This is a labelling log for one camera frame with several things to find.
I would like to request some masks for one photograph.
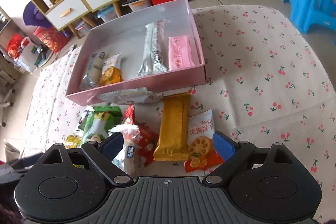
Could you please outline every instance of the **metal screw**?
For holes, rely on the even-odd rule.
[[[128,176],[117,176],[114,178],[115,183],[123,184],[130,181],[130,178]]]
[[[219,176],[208,176],[206,179],[206,182],[211,183],[211,184],[217,184],[222,181],[222,178]]]

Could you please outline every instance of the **green snack package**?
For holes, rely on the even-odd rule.
[[[101,142],[108,135],[108,130],[120,124],[122,112],[118,106],[94,106],[88,114],[83,138],[80,145],[88,141]]]

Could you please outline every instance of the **drawer handle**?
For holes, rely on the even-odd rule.
[[[71,13],[71,8],[67,9],[63,14],[61,14],[59,17],[62,18],[62,17],[65,17],[67,16],[68,14]]]

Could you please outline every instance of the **blue label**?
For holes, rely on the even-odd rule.
[[[126,159],[131,159],[133,158],[133,154],[134,154],[134,146],[128,146],[127,147],[127,155],[126,155]]]

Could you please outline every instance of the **purple chair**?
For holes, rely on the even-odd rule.
[[[38,26],[46,29],[53,26],[32,2],[27,4],[23,12],[23,21],[26,26]]]

